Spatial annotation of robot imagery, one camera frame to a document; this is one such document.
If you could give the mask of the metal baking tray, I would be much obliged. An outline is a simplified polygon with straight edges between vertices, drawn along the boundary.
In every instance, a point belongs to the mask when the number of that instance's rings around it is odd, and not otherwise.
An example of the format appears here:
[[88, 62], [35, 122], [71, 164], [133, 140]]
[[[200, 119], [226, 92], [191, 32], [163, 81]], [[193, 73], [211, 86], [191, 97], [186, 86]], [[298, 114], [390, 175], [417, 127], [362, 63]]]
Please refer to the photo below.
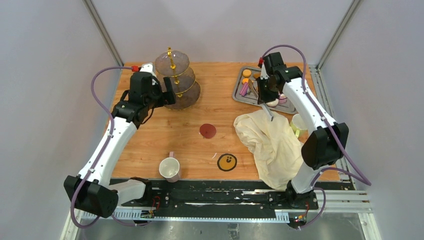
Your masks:
[[[242, 79], [244, 79], [245, 77], [243, 77], [242, 72], [244, 69], [249, 69], [251, 70], [251, 76], [249, 77], [249, 79], [251, 79], [253, 81], [253, 85], [255, 88], [257, 87], [257, 82], [256, 79], [254, 79], [253, 74], [255, 73], [260, 73], [261, 69], [260, 68], [255, 68], [255, 67], [251, 67], [251, 66], [243, 66], [241, 67], [238, 76], [235, 80], [235, 85], [233, 88], [233, 92], [232, 92], [232, 98], [236, 101], [236, 102], [240, 102], [240, 103], [245, 103], [245, 104], [249, 104], [249, 105], [253, 105], [253, 106], [257, 106], [259, 107], [259, 105], [257, 104], [257, 98], [253, 95], [253, 93], [251, 92], [249, 95], [246, 96], [241, 96], [239, 94], [241, 88], [242, 88]], [[278, 104], [276, 107], [269, 107], [272, 111], [276, 111], [276, 112], [281, 112], [281, 113], [285, 113], [285, 114], [291, 114], [294, 115], [297, 113], [297, 110], [295, 108], [295, 106], [287, 99], [286, 103], [284, 104]]]

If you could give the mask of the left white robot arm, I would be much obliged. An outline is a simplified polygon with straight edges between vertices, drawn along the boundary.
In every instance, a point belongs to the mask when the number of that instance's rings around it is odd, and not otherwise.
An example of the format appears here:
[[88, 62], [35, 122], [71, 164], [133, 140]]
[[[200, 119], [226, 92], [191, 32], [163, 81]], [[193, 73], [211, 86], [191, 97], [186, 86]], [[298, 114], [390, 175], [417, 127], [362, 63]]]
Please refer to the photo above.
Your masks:
[[97, 217], [108, 218], [115, 209], [135, 200], [140, 206], [153, 201], [152, 183], [140, 177], [111, 184], [114, 168], [129, 140], [152, 116], [155, 108], [172, 105], [176, 94], [169, 77], [164, 77], [165, 91], [151, 70], [139, 70], [130, 78], [112, 111], [109, 124], [96, 150], [86, 165], [75, 176], [67, 176], [64, 189], [71, 201], [71, 209], [78, 209]]

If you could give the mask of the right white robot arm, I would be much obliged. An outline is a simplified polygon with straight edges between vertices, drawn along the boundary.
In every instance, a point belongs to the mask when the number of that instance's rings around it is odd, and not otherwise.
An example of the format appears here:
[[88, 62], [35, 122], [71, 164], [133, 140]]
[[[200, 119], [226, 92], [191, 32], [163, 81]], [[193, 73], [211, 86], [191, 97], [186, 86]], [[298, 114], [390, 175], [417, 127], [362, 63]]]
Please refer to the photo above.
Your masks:
[[307, 128], [308, 138], [301, 148], [303, 164], [285, 190], [286, 203], [297, 209], [312, 196], [320, 171], [344, 156], [349, 128], [325, 112], [307, 84], [305, 71], [297, 66], [288, 67], [279, 52], [261, 57], [258, 66], [258, 104], [265, 105], [283, 94]]

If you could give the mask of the metal tongs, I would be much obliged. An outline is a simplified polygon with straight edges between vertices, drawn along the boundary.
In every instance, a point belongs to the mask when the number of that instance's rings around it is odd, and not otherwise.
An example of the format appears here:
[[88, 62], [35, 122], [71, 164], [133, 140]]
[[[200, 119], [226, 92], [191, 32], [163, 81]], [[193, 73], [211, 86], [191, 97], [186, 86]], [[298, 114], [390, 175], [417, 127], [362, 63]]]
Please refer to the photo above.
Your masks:
[[261, 99], [259, 88], [254, 87], [254, 83], [251, 79], [248, 79], [247, 84], [252, 94], [257, 98], [257, 101], [258, 101], [257, 104], [262, 107], [267, 117], [272, 122], [274, 120], [274, 114], [272, 113], [270, 108], [267, 106], [267, 104]]

